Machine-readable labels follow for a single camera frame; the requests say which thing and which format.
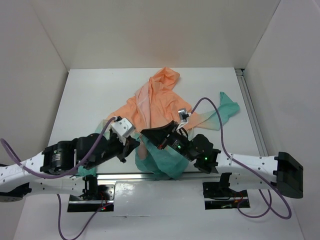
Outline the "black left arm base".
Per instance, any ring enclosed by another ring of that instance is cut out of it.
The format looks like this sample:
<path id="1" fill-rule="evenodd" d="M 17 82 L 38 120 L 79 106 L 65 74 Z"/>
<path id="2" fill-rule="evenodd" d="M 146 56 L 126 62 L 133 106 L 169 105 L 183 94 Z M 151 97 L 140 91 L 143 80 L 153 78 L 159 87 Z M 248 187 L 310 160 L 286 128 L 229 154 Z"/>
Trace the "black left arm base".
<path id="1" fill-rule="evenodd" d="M 84 189 L 79 196 L 69 196 L 68 213 L 95 212 L 99 208 L 101 212 L 114 211 L 115 182 L 99 182 L 93 175 L 83 176 L 80 179 L 84 180 Z"/>

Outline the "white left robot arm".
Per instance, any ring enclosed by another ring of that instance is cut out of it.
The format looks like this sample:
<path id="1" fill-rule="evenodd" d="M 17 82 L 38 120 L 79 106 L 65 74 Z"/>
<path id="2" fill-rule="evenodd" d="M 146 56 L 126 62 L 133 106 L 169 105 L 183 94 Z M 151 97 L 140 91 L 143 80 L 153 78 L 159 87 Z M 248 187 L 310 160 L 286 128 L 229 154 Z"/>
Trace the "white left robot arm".
<path id="1" fill-rule="evenodd" d="M 109 139 L 93 133 L 60 141 L 21 161 L 6 140 L 0 142 L 14 161 L 12 165 L 0 167 L 1 202 L 20 201 L 25 196 L 40 194 L 67 194 L 95 200 L 105 187 L 99 186 L 92 174 L 80 176 L 79 168 L 91 170 L 112 158 L 125 163 L 126 157 L 140 145 L 132 137 L 121 142 L 115 133 L 111 133 Z"/>

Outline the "orange and teal jacket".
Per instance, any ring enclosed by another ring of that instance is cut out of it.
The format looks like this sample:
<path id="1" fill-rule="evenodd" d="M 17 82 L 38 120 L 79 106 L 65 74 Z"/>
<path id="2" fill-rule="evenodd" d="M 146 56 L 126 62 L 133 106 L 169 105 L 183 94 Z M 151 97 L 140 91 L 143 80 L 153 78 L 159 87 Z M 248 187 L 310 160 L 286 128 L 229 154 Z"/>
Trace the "orange and teal jacket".
<path id="1" fill-rule="evenodd" d="M 150 77 L 125 105 L 103 119 L 95 130 L 96 133 L 101 133 L 102 128 L 113 116 L 127 118 L 135 126 L 135 133 L 131 136 L 141 142 L 134 150 L 136 167 L 142 172 L 153 173 L 160 179 L 178 179 L 189 165 L 189 161 L 170 147 L 157 149 L 141 131 L 162 127 L 171 121 L 179 122 L 180 109 L 192 111 L 192 106 L 173 91 L 179 77 L 178 72 L 168 67 L 162 68 Z M 240 106 L 226 93 L 220 92 L 220 104 L 217 109 L 224 125 L 240 111 Z M 193 134 L 194 128 L 219 131 L 220 123 L 216 111 L 193 113 L 184 129 L 187 134 Z"/>

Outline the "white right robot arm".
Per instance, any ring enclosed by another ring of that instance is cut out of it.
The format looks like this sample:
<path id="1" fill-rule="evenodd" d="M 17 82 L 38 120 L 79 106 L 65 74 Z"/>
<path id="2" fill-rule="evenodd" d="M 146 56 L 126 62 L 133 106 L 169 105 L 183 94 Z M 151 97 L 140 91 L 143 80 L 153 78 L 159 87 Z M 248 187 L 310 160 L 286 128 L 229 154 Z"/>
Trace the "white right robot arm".
<path id="1" fill-rule="evenodd" d="M 303 197 L 304 168 L 289 153 L 279 152 L 276 156 L 225 153 L 214 148 L 203 134 L 189 140 L 185 133 L 175 121 L 141 131 L 159 150 L 174 150 L 200 172 L 219 174 L 218 190 L 223 196 L 230 196 L 234 191 L 275 188 L 288 198 Z"/>

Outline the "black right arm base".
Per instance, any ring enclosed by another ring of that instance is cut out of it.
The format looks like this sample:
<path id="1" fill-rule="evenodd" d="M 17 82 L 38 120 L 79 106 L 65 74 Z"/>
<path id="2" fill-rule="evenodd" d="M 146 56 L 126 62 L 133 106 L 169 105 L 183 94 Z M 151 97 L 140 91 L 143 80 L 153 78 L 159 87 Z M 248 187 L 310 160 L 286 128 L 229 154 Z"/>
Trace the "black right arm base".
<path id="1" fill-rule="evenodd" d="M 231 173 L 223 173 L 219 181 L 202 183 L 205 210 L 250 208 L 247 190 L 235 191 L 230 188 Z"/>

